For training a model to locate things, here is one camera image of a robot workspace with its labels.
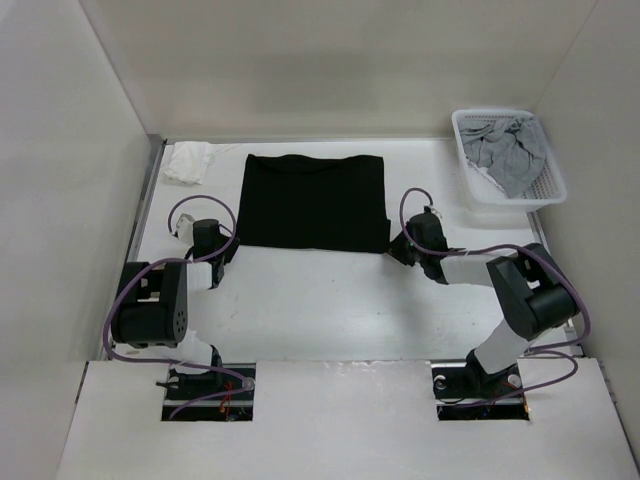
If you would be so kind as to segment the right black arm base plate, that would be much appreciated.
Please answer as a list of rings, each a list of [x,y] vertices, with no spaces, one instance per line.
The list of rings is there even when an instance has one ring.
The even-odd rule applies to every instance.
[[[480,387],[467,379],[463,363],[436,363],[431,373],[440,421],[529,420],[523,394],[501,399],[523,387],[516,365]]]

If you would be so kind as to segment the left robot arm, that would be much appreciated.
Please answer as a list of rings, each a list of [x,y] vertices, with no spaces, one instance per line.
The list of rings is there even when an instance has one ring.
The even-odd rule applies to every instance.
[[[105,351],[121,362],[159,364],[189,373],[190,386],[202,398],[219,395],[225,376],[250,388],[245,376],[222,366],[217,349],[199,339],[188,320],[189,295],[220,285],[239,246],[236,228],[186,216],[170,231],[191,242],[187,254],[124,266],[105,321]]]

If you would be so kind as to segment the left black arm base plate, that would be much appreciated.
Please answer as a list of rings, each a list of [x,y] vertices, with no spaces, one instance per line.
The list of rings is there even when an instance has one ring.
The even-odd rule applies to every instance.
[[[170,369],[156,383],[163,390],[165,422],[251,422],[254,390],[244,390],[235,376],[215,372],[181,373]]]

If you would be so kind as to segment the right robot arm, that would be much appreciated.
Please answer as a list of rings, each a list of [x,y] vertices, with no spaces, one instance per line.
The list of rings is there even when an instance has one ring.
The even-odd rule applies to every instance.
[[[418,264],[438,284],[491,288],[501,308],[500,323],[467,354],[463,367],[435,370],[434,393],[439,399],[487,399],[517,374],[520,356],[542,350],[533,346],[539,337],[584,309],[579,294],[543,245],[515,246],[513,254],[503,256],[497,254],[500,249],[451,248],[429,207],[406,222],[389,245],[392,258],[406,266]]]

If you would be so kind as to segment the black tank top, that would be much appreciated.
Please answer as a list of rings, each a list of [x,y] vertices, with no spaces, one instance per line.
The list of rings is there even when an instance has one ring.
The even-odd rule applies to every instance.
[[[247,157],[237,217],[242,244],[382,254],[390,230],[381,157]]]

